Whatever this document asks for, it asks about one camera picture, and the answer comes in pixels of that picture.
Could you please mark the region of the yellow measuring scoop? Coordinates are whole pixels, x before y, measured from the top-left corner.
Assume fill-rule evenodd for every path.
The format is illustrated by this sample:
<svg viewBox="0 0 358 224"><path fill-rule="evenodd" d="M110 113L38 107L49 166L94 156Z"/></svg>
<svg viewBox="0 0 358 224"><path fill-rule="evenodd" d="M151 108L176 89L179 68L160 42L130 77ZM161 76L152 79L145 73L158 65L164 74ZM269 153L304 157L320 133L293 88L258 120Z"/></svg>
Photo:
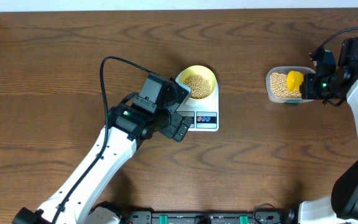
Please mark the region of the yellow measuring scoop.
<svg viewBox="0 0 358 224"><path fill-rule="evenodd" d="M292 70L287 75L287 90L290 92L299 91L303 83L304 75L301 72Z"/></svg>

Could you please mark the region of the pale yellow plastic bowl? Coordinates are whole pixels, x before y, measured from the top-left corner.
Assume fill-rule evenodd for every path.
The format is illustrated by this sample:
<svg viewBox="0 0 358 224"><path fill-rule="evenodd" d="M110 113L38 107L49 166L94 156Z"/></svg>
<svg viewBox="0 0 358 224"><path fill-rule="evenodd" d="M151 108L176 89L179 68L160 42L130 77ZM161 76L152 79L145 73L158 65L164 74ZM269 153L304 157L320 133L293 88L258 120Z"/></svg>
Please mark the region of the pale yellow plastic bowl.
<svg viewBox="0 0 358 224"><path fill-rule="evenodd" d="M205 77L206 79L209 80L209 83L211 84L211 88L212 88L212 92L208 97L197 100L197 99L193 99L190 95L189 100L193 100L193 101L205 100L206 101L206 100L210 100L215 97L215 95L218 91L218 83L217 83L216 76L212 72L212 70L210 70L208 67L205 67L202 65L193 65L193 66L190 66L190 67L184 69L177 76L176 82L184 84L183 82L189 75L201 75L201 76Z"/></svg>

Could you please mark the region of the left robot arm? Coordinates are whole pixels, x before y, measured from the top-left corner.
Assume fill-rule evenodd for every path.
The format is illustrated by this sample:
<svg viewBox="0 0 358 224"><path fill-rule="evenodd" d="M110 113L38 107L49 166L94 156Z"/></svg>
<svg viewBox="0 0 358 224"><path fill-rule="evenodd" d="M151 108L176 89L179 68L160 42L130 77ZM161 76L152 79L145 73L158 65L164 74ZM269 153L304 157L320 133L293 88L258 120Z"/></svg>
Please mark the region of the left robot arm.
<svg viewBox="0 0 358 224"><path fill-rule="evenodd" d="M140 107L148 100L127 95L108 112L108 119L94 146L68 180L36 211L21 208L13 223L96 223L92 207L121 166L154 132L180 142L191 118L170 108L170 102L150 102L154 113Z"/></svg>

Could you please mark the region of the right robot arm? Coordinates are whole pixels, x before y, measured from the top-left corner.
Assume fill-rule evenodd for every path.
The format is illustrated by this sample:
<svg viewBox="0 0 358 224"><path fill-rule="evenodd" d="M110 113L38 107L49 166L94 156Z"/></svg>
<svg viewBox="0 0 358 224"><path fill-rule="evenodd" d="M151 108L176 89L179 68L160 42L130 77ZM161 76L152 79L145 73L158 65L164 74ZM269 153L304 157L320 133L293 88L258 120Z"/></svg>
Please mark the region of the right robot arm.
<svg viewBox="0 0 358 224"><path fill-rule="evenodd" d="M343 41L338 59L323 46L310 58L316 71L300 85L302 98L334 106L346 102L358 138L358 37ZM300 203L298 223L358 223L358 160L334 183L330 196Z"/></svg>

